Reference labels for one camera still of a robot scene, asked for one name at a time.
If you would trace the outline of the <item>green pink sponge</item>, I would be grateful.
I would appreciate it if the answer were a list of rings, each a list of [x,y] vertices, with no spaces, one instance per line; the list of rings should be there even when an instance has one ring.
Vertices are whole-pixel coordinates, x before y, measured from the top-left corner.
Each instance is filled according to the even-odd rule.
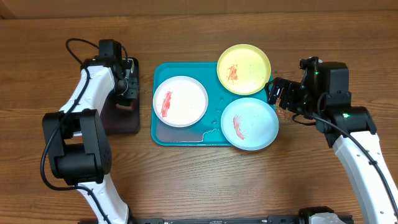
[[[127,105],[121,105],[121,104],[117,104],[116,105],[117,109],[119,110],[124,110],[124,111],[133,111],[134,110],[134,103],[128,103]]]

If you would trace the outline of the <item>white plate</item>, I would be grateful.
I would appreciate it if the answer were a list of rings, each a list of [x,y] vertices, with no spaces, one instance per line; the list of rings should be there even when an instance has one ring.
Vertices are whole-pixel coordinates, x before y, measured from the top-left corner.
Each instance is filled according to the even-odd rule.
[[[208,94],[196,79],[176,76],[166,79],[155,90],[152,107],[161,122],[175,128],[197,123],[208,108]]]

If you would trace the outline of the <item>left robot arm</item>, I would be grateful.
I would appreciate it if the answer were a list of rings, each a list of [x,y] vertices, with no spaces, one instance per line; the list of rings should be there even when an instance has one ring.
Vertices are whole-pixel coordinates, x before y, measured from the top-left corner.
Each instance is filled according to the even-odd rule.
[[[97,223],[135,223],[110,176],[111,147],[100,114],[111,97],[137,102],[138,64],[116,40],[103,39],[95,47],[97,55],[79,62],[81,78],[71,98],[43,117],[40,176],[52,190],[80,192]]]

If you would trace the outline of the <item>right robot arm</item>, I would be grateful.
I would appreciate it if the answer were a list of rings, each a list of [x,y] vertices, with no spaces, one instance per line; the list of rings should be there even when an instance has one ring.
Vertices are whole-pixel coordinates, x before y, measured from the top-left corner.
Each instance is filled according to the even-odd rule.
[[[267,103],[278,104],[325,135],[342,163],[365,223],[397,223],[397,187],[381,152],[377,127],[363,106],[352,106],[349,69],[318,57],[300,60],[301,82],[274,78]]]

